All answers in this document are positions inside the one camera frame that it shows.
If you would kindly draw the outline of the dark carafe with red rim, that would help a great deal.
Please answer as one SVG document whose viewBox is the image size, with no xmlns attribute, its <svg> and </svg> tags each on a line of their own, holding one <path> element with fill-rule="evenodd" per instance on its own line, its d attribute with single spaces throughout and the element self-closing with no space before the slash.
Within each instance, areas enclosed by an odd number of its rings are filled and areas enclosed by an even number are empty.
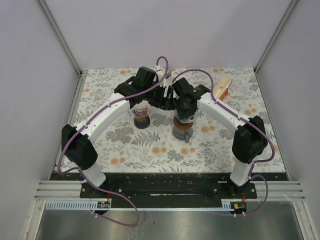
<svg viewBox="0 0 320 240">
<path fill-rule="evenodd" d="M 134 125 L 138 129 L 146 129 L 150 125 L 150 122 L 150 117 L 148 115 L 140 118 L 134 118 Z"/>
</svg>

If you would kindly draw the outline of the coffee filter pack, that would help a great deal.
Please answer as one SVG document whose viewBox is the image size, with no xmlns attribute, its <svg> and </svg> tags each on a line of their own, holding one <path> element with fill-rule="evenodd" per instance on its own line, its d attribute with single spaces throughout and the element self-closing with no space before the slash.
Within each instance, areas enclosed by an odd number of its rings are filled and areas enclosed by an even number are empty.
<svg viewBox="0 0 320 240">
<path fill-rule="evenodd" d="M 228 75 L 223 76 L 213 88 L 214 96 L 217 99 L 223 101 L 229 92 L 229 87 L 232 84 L 233 80 L 234 79 Z"/>
</svg>

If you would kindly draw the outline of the clear glass pitcher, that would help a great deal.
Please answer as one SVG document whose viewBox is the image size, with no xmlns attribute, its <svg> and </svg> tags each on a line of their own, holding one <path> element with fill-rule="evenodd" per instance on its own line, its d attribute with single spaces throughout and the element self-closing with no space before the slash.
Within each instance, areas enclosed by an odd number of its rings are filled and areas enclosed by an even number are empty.
<svg viewBox="0 0 320 240">
<path fill-rule="evenodd" d="M 189 143 L 190 139 L 193 135 L 193 128 L 191 127 L 187 130 L 181 130 L 181 129 L 174 127 L 172 129 L 172 134 L 176 139 L 181 140 L 181 141 L 185 141 L 186 143 Z"/>
</svg>

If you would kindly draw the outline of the blue glass dripper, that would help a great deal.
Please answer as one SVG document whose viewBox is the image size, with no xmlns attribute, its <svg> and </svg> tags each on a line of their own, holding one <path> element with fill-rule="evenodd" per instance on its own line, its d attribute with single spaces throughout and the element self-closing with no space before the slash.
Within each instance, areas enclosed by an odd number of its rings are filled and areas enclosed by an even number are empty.
<svg viewBox="0 0 320 240">
<path fill-rule="evenodd" d="M 177 121 L 180 121 L 180 117 L 177 112 L 174 112 L 174 117 L 176 118 Z"/>
</svg>

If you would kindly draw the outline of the white paper coffee filter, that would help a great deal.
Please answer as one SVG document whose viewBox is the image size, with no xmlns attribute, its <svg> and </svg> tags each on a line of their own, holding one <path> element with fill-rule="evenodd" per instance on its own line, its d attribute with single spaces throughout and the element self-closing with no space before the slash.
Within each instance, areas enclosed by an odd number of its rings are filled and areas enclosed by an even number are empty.
<svg viewBox="0 0 320 240">
<path fill-rule="evenodd" d="M 148 111 L 149 110 L 149 103 L 148 103 L 148 101 L 143 100 L 142 102 L 136 104 L 132 109 L 138 113 Z"/>
</svg>

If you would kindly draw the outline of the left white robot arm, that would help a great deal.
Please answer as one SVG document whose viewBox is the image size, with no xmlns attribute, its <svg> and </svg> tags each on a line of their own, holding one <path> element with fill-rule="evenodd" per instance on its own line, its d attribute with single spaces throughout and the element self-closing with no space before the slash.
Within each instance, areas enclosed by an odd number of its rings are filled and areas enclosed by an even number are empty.
<svg viewBox="0 0 320 240">
<path fill-rule="evenodd" d="M 76 165 L 91 183 L 91 192 L 98 198 L 107 195 L 109 186 L 106 176 L 97 164 L 98 154 L 94 143 L 106 128 L 118 117 L 142 101 L 150 102 L 161 93 L 161 84 L 166 79 L 169 68 L 159 65 L 155 69 L 140 67 L 135 76 L 120 83 L 110 98 L 92 115 L 76 126 L 70 124 L 62 128 L 61 154 L 58 163 L 66 157 Z"/>
</svg>

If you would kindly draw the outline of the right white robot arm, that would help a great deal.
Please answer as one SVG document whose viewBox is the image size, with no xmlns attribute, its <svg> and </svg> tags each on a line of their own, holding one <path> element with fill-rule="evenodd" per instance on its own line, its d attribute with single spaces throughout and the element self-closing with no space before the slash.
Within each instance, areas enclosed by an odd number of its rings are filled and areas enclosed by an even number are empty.
<svg viewBox="0 0 320 240">
<path fill-rule="evenodd" d="M 172 85 L 175 97 L 174 125 L 182 131 L 183 126 L 188 130 L 195 120 L 196 111 L 201 111 L 222 124 L 233 136 L 232 153 L 236 158 L 230 174 L 228 194 L 239 198 L 246 191 L 246 184 L 251 175 L 253 161 L 263 153 L 268 145 L 265 138 L 264 121 L 259 117 L 246 117 L 235 112 L 221 100 L 212 99 L 209 88 L 200 84 L 193 87 L 183 77 Z"/>
</svg>

